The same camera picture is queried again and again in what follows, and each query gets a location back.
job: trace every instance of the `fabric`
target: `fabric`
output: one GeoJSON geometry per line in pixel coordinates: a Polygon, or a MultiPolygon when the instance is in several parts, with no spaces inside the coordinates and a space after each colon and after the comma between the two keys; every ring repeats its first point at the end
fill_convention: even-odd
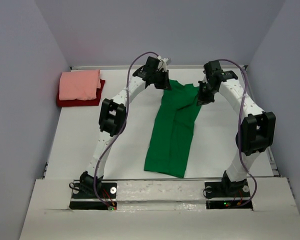
{"type": "Polygon", "coordinates": [[[145,158],[144,170],[178,178],[185,176],[194,135],[199,87],[170,80],[172,90],[165,90],[154,121],[145,158]]]}
{"type": "Polygon", "coordinates": [[[96,89],[96,99],[86,100],[86,101],[77,100],[77,99],[61,101],[59,99],[59,91],[58,91],[58,93],[56,95],[56,104],[59,107],[99,106],[100,99],[101,99],[101,93],[102,93],[105,83],[106,83],[105,80],[102,80],[102,79],[100,80],[100,88],[96,89]]]}
{"type": "Polygon", "coordinates": [[[100,70],[63,72],[59,84],[59,99],[93,100],[96,89],[100,87],[100,70]]]}

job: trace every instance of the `screw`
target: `screw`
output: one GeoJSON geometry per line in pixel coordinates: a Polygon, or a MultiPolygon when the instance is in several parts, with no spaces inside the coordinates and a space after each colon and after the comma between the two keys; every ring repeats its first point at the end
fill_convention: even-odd
{"type": "Polygon", "coordinates": [[[110,188],[110,193],[111,194],[115,194],[116,192],[117,192],[117,188],[116,187],[113,186],[113,187],[110,188]]]}
{"type": "Polygon", "coordinates": [[[212,193],[212,187],[211,186],[206,186],[206,188],[205,188],[205,191],[206,191],[206,193],[207,194],[210,194],[210,193],[212,193]]]}
{"type": "Polygon", "coordinates": [[[249,192],[249,187],[247,185],[244,185],[242,190],[245,192],[245,193],[248,193],[249,192]]]}

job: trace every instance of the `red cloth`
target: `red cloth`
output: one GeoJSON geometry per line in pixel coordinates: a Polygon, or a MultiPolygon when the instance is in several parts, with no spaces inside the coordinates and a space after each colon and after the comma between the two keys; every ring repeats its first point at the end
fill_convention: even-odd
{"type": "Polygon", "coordinates": [[[59,107],[99,106],[100,99],[101,99],[101,92],[102,92],[102,89],[104,88],[106,81],[100,79],[100,83],[101,83],[101,88],[96,89],[96,99],[93,99],[93,100],[83,101],[83,100],[75,99],[75,100],[61,101],[59,99],[59,90],[58,90],[58,93],[56,95],[56,105],[59,107]]]}

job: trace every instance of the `green cloth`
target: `green cloth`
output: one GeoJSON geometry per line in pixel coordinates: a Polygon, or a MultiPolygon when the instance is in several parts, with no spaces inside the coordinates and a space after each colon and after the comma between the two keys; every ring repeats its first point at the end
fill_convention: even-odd
{"type": "Polygon", "coordinates": [[[185,176],[195,120],[199,87],[170,80],[172,90],[165,90],[154,121],[144,170],[178,178],[185,176]]]}

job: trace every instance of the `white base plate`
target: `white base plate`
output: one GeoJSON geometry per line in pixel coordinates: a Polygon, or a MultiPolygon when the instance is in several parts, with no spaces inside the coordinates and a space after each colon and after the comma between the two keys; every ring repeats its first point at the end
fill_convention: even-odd
{"type": "Polygon", "coordinates": [[[300,216],[285,178],[257,179],[254,211],[207,210],[204,182],[196,180],[119,181],[118,199],[148,202],[71,210],[69,181],[36,181],[20,240],[300,240],[300,216]]]}

